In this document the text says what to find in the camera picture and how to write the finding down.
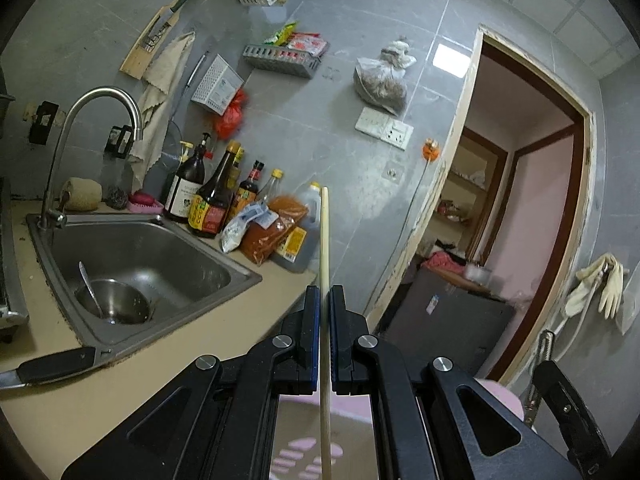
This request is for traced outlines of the orange spice bag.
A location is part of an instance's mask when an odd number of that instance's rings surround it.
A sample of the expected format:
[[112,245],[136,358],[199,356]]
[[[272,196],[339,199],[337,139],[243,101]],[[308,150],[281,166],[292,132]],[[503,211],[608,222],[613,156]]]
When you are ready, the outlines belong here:
[[309,211],[293,195],[273,197],[267,207],[265,214],[250,222],[240,245],[242,254],[256,266],[269,258]]

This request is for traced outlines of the white wall box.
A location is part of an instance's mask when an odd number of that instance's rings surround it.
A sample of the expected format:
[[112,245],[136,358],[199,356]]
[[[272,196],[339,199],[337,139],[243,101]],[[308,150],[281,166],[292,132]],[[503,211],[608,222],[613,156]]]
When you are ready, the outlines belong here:
[[244,84],[229,63],[217,54],[191,96],[191,101],[222,116]]

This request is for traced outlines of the cream rubber gloves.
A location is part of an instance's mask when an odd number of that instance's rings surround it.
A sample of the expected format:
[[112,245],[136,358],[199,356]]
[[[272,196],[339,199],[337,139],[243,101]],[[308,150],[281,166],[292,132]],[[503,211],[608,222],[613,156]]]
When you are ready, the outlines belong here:
[[606,320],[614,318],[622,303],[624,268],[610,252],[576,272],[577,286],[568,294],[563,308],[566,318],[582,313],[594,293],[600,292],[598,312]]

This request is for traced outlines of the hanging bag of dried goods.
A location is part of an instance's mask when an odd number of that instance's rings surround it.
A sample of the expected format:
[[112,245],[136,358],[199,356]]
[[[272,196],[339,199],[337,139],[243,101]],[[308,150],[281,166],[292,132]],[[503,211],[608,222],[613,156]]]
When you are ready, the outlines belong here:
[[407,38],[400,36],[384,47],[377,58],[357,58],[355,90],[364,102],[398,117],[407,106],[405,76],[416,64]]

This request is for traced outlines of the wooden chopstick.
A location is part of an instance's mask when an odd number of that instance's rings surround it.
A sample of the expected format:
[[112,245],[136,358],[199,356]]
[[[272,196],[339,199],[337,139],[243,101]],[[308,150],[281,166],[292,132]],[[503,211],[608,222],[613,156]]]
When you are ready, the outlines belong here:
[[329,329],[330,212],[329,189],[321,189],[320,221],[320,448],[321,478],[332,478],[331,456],[331,346]]

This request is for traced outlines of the black handled knife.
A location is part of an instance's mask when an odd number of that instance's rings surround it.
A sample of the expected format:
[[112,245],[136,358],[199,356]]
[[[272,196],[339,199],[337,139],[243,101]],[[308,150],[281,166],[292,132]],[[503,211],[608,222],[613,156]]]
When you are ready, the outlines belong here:
[[96,347],[80,347],[40,356],[1,373],[1,390],[40,386],[84,374],[96,364]]

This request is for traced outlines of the white wall switch socket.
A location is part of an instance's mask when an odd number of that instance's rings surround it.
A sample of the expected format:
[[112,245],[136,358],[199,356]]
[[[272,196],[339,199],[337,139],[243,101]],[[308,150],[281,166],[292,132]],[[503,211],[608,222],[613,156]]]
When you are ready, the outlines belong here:
[[355,129],[401,151],[405,151],[413,133],[413,126],[370,107],[362,110]]

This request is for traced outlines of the steel bowl in sink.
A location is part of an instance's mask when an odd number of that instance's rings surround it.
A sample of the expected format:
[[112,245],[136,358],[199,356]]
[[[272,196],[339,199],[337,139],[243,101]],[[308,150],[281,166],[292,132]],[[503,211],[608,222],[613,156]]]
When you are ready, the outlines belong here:
[[91,286],[94,297],[85,285],[76,290],[75,297],[96,318],[111,324],[141,324],[149,319],[149,300],[131,285],[104,278],[93,280]]

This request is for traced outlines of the beige hanging cloth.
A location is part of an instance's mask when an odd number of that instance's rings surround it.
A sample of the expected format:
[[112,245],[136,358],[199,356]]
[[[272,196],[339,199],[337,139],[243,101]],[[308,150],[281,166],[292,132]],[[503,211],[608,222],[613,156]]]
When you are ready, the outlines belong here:
[[146,87],[138,101],[143,136],[134,141],[128,155],[132,170],[132,189],[140,190],[150,168],[160,159],[169,122],[172,99],[188,62],[196,32],[188,32],[171,41],[146,69]]

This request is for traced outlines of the white plastic bag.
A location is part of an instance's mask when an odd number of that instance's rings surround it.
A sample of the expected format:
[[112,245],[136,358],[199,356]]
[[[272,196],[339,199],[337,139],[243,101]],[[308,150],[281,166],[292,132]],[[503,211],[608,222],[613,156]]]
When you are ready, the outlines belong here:
[[268,229],[277,218],[278,215],[264,202],[253,202],[246,205],[222,231],[219,243],[221,251],[228,254],[238,248],[252,222],[257,223],[263,229]]

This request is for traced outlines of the soy sauce bottle red label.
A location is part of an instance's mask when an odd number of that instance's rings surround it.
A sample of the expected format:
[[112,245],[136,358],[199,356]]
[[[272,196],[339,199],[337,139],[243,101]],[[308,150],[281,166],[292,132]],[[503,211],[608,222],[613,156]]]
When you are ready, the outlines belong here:
[[188,227],[196,236],[215,237],[221,230],[232,201],[229,174],[240,148],[240,142],[230,141],[212,177],[194,194]]

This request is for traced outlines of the wooden knife holder board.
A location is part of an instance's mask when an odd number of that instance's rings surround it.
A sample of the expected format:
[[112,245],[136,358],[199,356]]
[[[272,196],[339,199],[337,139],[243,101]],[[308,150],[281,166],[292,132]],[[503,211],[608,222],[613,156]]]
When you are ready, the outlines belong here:
[[121,73],[137,80],[142,78],[171,29],[177,25],[181,9],[188,1],[172,0],[155,13],[120,64]]

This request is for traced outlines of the pink floral cloth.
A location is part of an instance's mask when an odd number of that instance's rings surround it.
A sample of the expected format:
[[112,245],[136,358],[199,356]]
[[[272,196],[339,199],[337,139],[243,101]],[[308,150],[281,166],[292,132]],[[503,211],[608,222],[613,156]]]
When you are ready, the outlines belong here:
[[[377,479],[378,463],[368,396],[331,396],[331,471],[334,479]],[[320,400],[280,396],[269,477],[320,479]]]

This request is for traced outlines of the grey wall shelf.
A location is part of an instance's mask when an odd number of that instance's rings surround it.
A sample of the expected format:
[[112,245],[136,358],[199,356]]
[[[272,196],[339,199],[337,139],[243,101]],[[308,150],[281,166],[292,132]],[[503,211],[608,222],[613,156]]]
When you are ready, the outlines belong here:
[[242,55],[245,62],[258,70],[269,70],[306,79],[311,79],[321,64],[320,58],[308,52],[271,44],[248,44]]

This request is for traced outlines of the stainless steel sink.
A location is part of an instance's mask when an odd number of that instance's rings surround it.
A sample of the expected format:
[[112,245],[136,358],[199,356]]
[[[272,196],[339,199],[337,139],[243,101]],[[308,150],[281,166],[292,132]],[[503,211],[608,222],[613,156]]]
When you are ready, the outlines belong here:
[[[101,363],[139,351],[262,280],[161,216],[72,214],[65,226],[47,231],[38,226],[38,214],[28,214],[26,222],[58,307]],[[94,280],[137,289],[149,301],[151,318],[134,324],[98,318],[78,299],[81,269]]]

